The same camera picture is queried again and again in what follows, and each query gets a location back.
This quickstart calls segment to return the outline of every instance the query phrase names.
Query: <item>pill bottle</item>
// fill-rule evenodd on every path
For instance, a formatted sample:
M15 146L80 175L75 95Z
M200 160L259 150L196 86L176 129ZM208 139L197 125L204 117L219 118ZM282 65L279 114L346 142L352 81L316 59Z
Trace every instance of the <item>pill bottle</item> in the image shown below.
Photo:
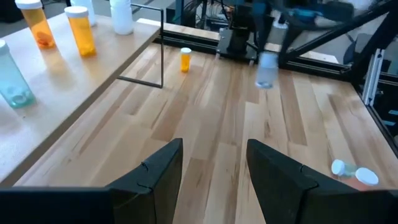
M331 164L331 172L342 178L351 178L355 176L356 170L359 167L346 163L342 160L335 159Z
M65 8L75 37L76 45L82 57L90 57L96 55L95 42L88 21L88 10L83 6L70 6Z
M70 4L72 6L83 6L88 9L88 20L90 22L90 26L94 26L96 24L95 21L95 12L92 0L71 0Z
M181 72L188 72L191 61L191 49L184 47L181 49Z
M55 47L54 37L42 9L42 2L40 0L16 0L15 3L24 15L37 45L41 49Z
M19 71L6 41L0 39L0 94L12 108L35 102L35 97Z

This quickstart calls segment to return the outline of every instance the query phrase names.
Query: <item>black metal frame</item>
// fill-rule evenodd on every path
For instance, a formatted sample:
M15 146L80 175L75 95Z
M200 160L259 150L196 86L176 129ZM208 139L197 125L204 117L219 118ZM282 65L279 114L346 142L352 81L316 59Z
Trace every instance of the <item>black metal frame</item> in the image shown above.
M138 80L135 78L123 77L123 76L119 76L118 79L124 80L127 82L138 83L138 84L145 85L145 86L163 88L163 85L164 85L164 10L156 8L156 7L150 7L150 6L145 6L145 5L141 5L141 4L133 4L133 3L131 4L131 6L160 11L160 34L159 34L159 37L157 38L157 39L159 39L158 43L160 44L160 60L161 60L161 62L160 62L160 84L142 81L142 80Z
M310 41L309 43L302 45L301 47L289 50L284 55L284 61L279 65L279 68L307 73L309 75L332 78L344 82L350 82L354 86L355 90L358 92L358 95L361 96L361 85L363 84L363 80L361 78L363 78L365 73L362 73L361 76L358 76L358 74L355 75L356 73L361 73L357 72L358 70L356 68L358 67L358 65L362 66L363 63L367 63L366 58L370 58L371 54L373 54L373 52L377 48L386 48L386 43L391 42L394 35L392 32L389 31L389 29L391 29L389 25L391 22L396 21L392 19L391 16L393 14L398 16L397 5L398 0L385 0L384 2L380 3L377 9L356 17L347 26L340 27L337 30L331 30ZM377 29L376 33L372 37L372 41L369 41L368 43L369 46L367 46L367 50L364 52L366 55L363 55L359 61L355 62L357 63L357 65L353 65L352 67L350 67L347 65L323 62L320 60L314 60L300 56L388 12L392 12L391 15L389 14L390 17L387 15L386 19ZM197 37L171 31L164 31L164 37L158 37L155 39L154 42L164 42L164 44L166 45L178 48L189 47L194 51L213 55L217 54L217 46L219 43L218 40L207 39L203 37ZM383 87L386 85L398 86L398 77L388 74L386 72L381 72L378 86ZM395 155L398 157L398 145L393 140L393 137L391 136L389 130L380 119L377 111L372 106L366 106L366 108L375 120L377 126L381 130L383 136L386 138Z

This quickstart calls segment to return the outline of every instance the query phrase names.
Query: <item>clear plastic bottle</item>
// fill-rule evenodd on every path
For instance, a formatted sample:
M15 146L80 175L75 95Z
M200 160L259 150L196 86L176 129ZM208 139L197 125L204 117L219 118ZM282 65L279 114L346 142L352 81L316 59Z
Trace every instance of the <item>clear plastic bottle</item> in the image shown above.
M82 57L96 55L93 33L88 21L88 10L83 6L70 6L64 9L72 28L79 53Z
M94 26L96 24L95 21L95 12L93 7L92 0L71 0L70 4L72 6L83 6L88 9L88 20L90 21L90 26Z
M15 3L22 11L37 45L41 49L50 49L55 47L53 35L42 9L42 2L40 0L16 0Z
M346 163L342 160L335 159L331 164L331 172L339 177L351 178L355 176L355 172L359 167Z
M132 10L130 0L110 0L113 29L120 35L133 32Z
M257 68L256 86L258 88L272 88L278 77L278 55L270 52L260 54Z
M35 96L12 58L6 41L0 39L0 93L12 108L35 102Z

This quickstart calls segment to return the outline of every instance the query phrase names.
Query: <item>wooden table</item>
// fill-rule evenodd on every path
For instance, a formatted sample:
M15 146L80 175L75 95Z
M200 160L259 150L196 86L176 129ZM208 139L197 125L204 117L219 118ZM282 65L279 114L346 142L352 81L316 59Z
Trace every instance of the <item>wooden table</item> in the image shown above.
M132 35L117 35L110 17L97 23L92 58L80 57L64 14L49 19L56 49L40 51L29 29L4 38L37 104L13 110L0 99L1 185L19 179L159 34L137 23Z
M159 55L151 44L122 75L159 81ZM339 158L374 170L375 189L398 188L398 160L351 84L280 70L259 90L255 67L198 52L179 69L179 49L166 46L163 89L116 80L16 185L104 186L183 138L174 223L264 224L246 164L254 138L330 177Z

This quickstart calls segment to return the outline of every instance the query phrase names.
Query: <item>metal bar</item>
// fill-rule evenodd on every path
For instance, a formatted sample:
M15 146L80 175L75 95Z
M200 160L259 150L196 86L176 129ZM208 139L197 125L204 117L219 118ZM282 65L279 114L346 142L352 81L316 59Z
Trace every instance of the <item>metal bar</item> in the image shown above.
M184 0L175 0L174 23L183 25Z
M377 54L377 56L375 57L377 58L376 60L378 61L378 63L376 68L376 76L374 77L372 92L370 92L370 102L369 102L370 106L373 106L374 98L376 97L377 84L379 83L380 79L381 65L383 64L384 50L380 50L380 53Z
M365 103L365 99L369 97L369 88L371 84L371 79L373 77L373 68L375 66L375 55L378 53L379 49L376 51L374 55L372 55L371 61L368 66L368 72L366 74L366 80L365 80L365 85L363 86L363 92L362 92L362 101L364 102L365 105L368 105Z
M377 84L379 82L380 70L383 61L384 50L377 49L372 55L369 71L363 89L362 100L365 105L372 106L376 95Z
M354 82L359 82L362 80L364 77L362 69L366 67L369 57L376 51L376 49L386 49L394 40L398 33L398 27L395 25L398 19L396 14L397 12L398 9L394 9L386 16L379 28L377 28L373 36L365 45L364 49L362 49L362 52L359 54L358 58L355 59L351 68L344 71L354 76Z
M373 11L369 11L366 12L360 16L355 17L349 24L347 24L346 26L343 26L337 30L331 30L313 40L311 40L310 42L303 44L300 47L297 47L294 50L291 50L287 56L289 58L295 58L298 57L300 55L303 55L355 28L358 28L360 26L362 26L363 24L372 21L373 19L389 12L390 7L392 5L394 0L391 0L389 2L384 3L383 5L379 6L378 8L376 8Z
M162 11L163 9L160 8L156 8L156 7L152 7L152 6L147 6L147 5L143 5L143 4L135 4L135 3L131 3L131 6L136 6L139 8L144 8L144 9L151 9L151 10L155 10L155 11Z
M151 87L156 87L156 88L163 88L163 85L164 85L164 10L155 8L155 7L151 7L151 6L146 6L146 5L141 5L141 4L133 4L133 3L131 4L131 6L136 6L138 8L144 8L144 9L151 9L151 10L160 12L160 34L158 37L158 38L160 38L159 43L160 43L160 60L161 60L161 62L160 62L160 84L142 81L142 80L138 80L135 78L123 77L123 76L119 76L118 80L124 80L127 82L138 83L141 85L151 86Z
M154 42L159 44L160 37L156 38ZM189 47L197 52L215 55L218 40L165 30L164 44L178 48ZM349 68L347 65L297 57L289 60L280 68L350 82L350 75L341 73L342 70ZM398 83L398 77L381 72L380 82Z
M145 85L145 86L162 88L162 86L160 84L151 83L151 82L147 82L147 81L142 81L142 80L138 80L138 79L135 79L135 78L129 78L129 77L120 76L120 77L118 77L118 80L124 80L124 81L127 81L127 82L138 83L138 84Z
M202 2L201 2L201 18L200 18L200 28L201 29L205 28L206 13L207 13L207 0L202 0Z
M164 86L164 10L160 10L160 88Z
M278 64L281 65L284 62L289 60L289 55L287 50L294 43L297 37L301 35L303 31L295 28L294 26L289 26L287 32L285 34L282 47L280 48L279 56L278 56Z

